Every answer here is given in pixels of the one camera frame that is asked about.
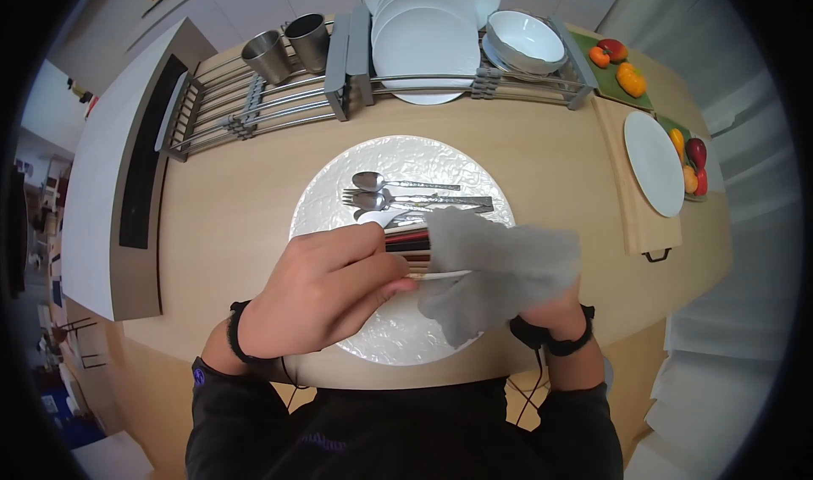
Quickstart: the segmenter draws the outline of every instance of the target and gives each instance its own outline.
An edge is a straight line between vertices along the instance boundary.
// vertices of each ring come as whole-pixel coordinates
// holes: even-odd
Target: towel
[[[581,271],[575,231],[508,228],[454,207],[427,215],[430,272],[472,272],[420,283],[418,309],[459,347],[562,294]]]

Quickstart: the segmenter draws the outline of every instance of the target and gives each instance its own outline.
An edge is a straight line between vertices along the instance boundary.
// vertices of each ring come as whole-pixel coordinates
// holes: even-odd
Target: wooden table
[[[225,51],[198,73],[239,54]],[[636,51],[658,111],[708,136],[686,84]],[[263,287],[288,239],[291,215],[313,176],[368,139],[411,134],[452,145],[481,164],[511,203],[518,224],[581,236],[581,301],[595,305],[595,334],[609,345],[663,319],[708,291],[730,270],[725,194],[686,202],[683,244],[651,264],[626,255],[619,201],[591,103],[563,106],[461,98],[434,107],[379,99],[351,120],[323,121],[235,141],[170,160],[163,190],[158,267],[163,315],[124,323],[128,337],[191,361],[235,300]],[[533,353],[500,327],[444,360],[411,367],[371,363],[333,346],[286,358],[299,384],[405,388],[465,383],[536,367]]]

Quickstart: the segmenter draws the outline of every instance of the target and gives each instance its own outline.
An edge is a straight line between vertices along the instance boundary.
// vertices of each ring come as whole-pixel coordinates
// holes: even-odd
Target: stainless steel cup
[[[288,79],[293,72],[277,30],[268,30],[251,39],[243,47],[241,57],[246,65],[272,85]]]
[[[306,14],[294,19],[285,28],[285,37],[291,42],[302,67],[314,74],[324,72],[328,64],[330,35],[321,14]]]

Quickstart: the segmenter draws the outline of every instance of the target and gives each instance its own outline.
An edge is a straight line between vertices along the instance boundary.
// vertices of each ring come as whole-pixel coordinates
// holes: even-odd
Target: orange fruit
[[[689,165],[683,167],[683,188],[689,194],[697,190],[697,175],[694,174],[694,169]]]

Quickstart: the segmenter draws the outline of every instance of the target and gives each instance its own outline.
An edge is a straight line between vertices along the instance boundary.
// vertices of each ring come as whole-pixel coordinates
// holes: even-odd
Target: wrist strap
[[[547,343],[548,353],[551,353],[553,356],[568,356],[582,349],[584,344],[593,338],[593,316],[595,316],[595,310],[594,307],[581,306],[581,312],[584,312],[585,328],[581,337],[575,341],[554,340],[554,338],[550,336],[550,332],[546,330],[550,338]]]
[[[509,322],[509,327],[514,337],[531,349],[539,350],[542,346],[547,346],[548,352],[553,356],[567,356],[579,351],[593,337],[593,323],[591,320],[595,316],[595,311],[595,307],[581,306],[586,327],[581,337],[575,341],[556,341],[550,335],[548,329],[531,325],[519,316]]]
[[[226,338],[229,341],[229,347],[232,349],[234,355],[243,363],[269,363],[275,361],[276,358],[258,358],[256,356],[247,355],[240,349],[238,341],[238,325],[243,311],[246,310],[251,300],[245,302],[234,302],[230,307],[231,315],[229,316],[229,323],[226,325]]]

